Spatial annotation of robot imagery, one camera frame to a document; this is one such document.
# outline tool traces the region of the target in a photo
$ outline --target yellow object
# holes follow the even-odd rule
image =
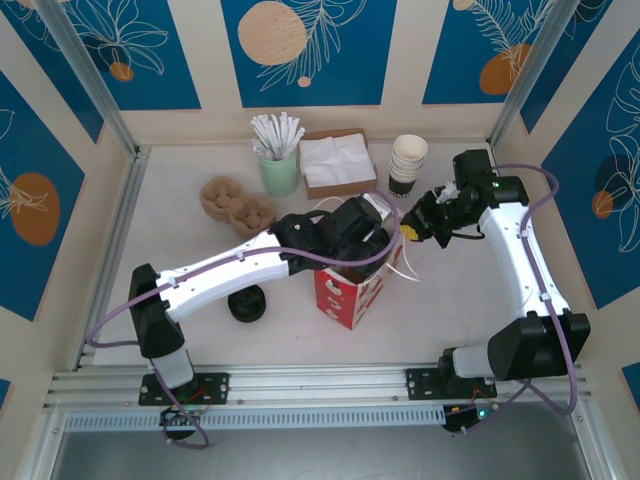
[[[417,232],[409,225],[400,225],[400,231],[412,242],[418,241]]]

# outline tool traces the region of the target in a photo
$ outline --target cardboard box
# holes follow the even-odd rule
[[[306,133],[302,140],[322,140],[327,137],[346,137],[347,135],[354,135],[361,133],[364,138],[364,144],[367,144],[367,137],[364,134],[362,128],[345,128],[342,130],[325,130],[324,132]],[[358,193],[366,192],[372,188],[376,188],[378,184],[378,170],[376,166],[373,166],[373,171],[376,174],[376,178],[373,180],[367,180],[364,182],[342,183],[340,185],[328,185],[326,187],[310,187],[307,182],[307,177],[303,175],[304,185],[307,188],[307,198],[309,200],[315,200],[318,198],[327,197],[340,197],[342,195],[357,195]]]
[[[397,267],[401,254],[402,242],[398,242],[387,263]],[[330,268],[316,270],[313,272],[316,305],[328,317],[353,330],[391,275],[391,269],[382,265],[364,282],[355,284]]]

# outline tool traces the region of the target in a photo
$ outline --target white napkin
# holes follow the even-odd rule
[[[321,140],[300,140],[300,169],[310,187],[376,178],[361,133]]]

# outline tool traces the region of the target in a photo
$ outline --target green cup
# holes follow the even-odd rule
[[[274,197],[286,197],[298,188],[297,151],[283,160],[268,160],[258,156],[264,189]]]

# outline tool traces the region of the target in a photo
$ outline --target paper cup stack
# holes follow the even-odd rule
[[[429,146],[417,135],[401,135],[393,142],[389,165],[389,192],[405,197],[411,192],[424,163]]]

